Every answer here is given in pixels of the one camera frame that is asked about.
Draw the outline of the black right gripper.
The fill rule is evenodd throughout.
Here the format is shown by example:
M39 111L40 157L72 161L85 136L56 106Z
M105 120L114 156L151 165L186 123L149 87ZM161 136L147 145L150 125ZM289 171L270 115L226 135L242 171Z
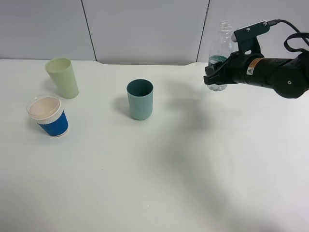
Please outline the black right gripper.
M247 69L250 61L251 54L234 52L228 58L226 65L222 61L209 62L205 68L204 83L206 85L249 84Z

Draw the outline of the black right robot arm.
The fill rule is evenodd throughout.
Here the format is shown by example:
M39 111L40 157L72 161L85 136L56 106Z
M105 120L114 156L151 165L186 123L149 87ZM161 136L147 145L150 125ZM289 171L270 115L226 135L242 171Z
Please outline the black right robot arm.
M309 52L304 51L294 59L234 52L226 61L208 65L205 72L204 83L209 86L247 84L296 99L309 89Z

